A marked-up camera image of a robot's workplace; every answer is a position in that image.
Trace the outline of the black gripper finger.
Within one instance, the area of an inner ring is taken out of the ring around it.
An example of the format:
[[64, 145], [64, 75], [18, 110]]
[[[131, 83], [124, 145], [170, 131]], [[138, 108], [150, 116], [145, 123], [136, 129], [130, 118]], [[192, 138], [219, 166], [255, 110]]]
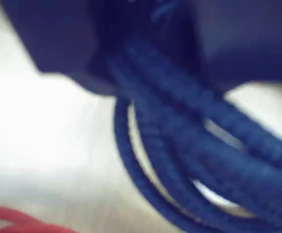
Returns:
[[232, 88], [282, 83], [282, 0], [196, 0], [203, 74]]
[[62, 74], [98, 95], [117, 94], [117, 85], [99, 54], [99, 3], [1, 0], [0, 5], [40, 72]]

